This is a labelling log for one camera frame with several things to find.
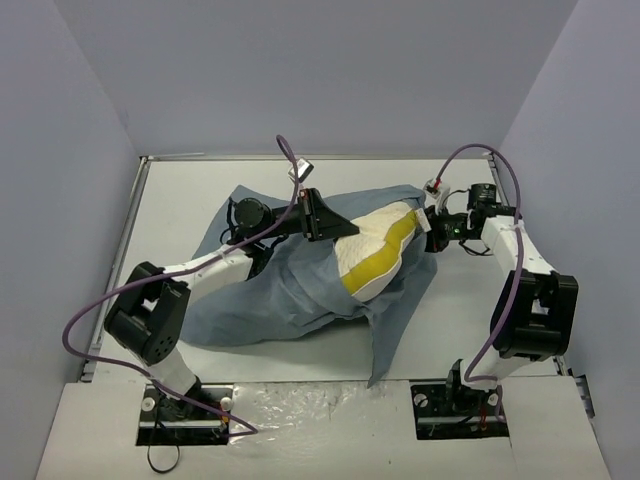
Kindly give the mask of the cream yellow-edged pillow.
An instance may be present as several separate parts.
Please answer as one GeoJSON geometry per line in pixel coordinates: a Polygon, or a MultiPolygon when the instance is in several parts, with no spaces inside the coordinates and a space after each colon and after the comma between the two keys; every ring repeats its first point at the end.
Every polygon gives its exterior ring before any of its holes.
{"type": "Polygon", "coordinates": [[[390,203],[353,220],[359,232],[334,244],[340,280],[347,293],[365,303],[380,295],[420,256],[413,248],[429,227],[425,215],[404,201],[390,203]]]}

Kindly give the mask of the blue-grey pillowcase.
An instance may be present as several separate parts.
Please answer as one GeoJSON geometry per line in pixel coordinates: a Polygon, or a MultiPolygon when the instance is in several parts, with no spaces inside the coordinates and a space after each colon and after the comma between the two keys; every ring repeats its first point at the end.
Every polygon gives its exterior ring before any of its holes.
{"type": "MultiPolygon", "coordinates": [[[[325,200],[332,210],[352,222],[397,201],[419,209],[425,194],[411,185],[397,185],[325,200]]],[[[437,273],[437,262],[425,251],[425,235],[413,248],[420,258],[403,268],[380,295],[362,303],[347,293],[340,280],[336,241],[289,237],[276,246],[256,277],[191,304],[181,340],[198,347],[239,347],[298,339],[337,320],[365,318],[371,329],[373,353],[368,383],[374,385],[389,371],[406,327],[437,273]]]]}

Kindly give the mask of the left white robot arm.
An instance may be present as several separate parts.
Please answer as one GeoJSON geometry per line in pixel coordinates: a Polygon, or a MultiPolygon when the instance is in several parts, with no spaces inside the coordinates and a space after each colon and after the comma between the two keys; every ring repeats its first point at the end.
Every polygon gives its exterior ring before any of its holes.
{"type": "Polygon", "coordinates": [[[177,347],[188,307],[260,274],[275,250],[273,245],[264,245],[264,239],[278,244],[299,235],[314,242],[359,233],[314,188],[301,190],[295,203],[286,207],[271,208],[251,197],[230,200],[227,230],[228,242],[187,263],[169,267],[138,264],[104,321],[105,331],[138,359],[152,380],[169,389],[165,406],[179,418],[195,415],[202,396],[198,377],[177,347]]]}

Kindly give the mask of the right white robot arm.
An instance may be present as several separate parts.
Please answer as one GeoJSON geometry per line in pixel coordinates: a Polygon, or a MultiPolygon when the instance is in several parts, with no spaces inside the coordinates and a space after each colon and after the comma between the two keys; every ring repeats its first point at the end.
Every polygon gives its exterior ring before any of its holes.
{"type": "Polygon", "coordinates": [[[494,184],[471,185],[462,213],[448,211],[451,192],[442,181],[429,181],[425,190],[435,201],[424,210],[426,250],[439,253],[453,241],[480,241],[504,275],[487,341],[473,358],[454,363],[443,389],[446,406],[465,413],[478,403],[479,391],[493,391],[517,370],[566,352],[579,285],[543,258],[521,214],[498,200],[494,184]]]}

